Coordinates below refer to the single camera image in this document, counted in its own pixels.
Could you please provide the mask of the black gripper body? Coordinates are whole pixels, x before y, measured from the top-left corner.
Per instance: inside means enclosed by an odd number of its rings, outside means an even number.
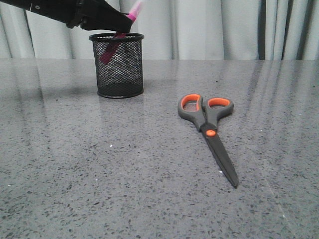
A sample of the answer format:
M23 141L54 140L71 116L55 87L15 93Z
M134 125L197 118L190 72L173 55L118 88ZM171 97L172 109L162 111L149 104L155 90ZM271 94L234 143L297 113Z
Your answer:
M80 0L1 0L1 2L65 23L69 28L79 26L83 18L79 13Z

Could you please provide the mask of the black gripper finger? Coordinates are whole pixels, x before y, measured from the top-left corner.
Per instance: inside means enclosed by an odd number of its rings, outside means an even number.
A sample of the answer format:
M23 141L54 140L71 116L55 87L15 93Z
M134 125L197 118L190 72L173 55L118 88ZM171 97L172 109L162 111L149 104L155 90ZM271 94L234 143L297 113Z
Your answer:
M105 0L81 0L80 14L80 27L87 31L111 30L128 33L133 25L132 20Z

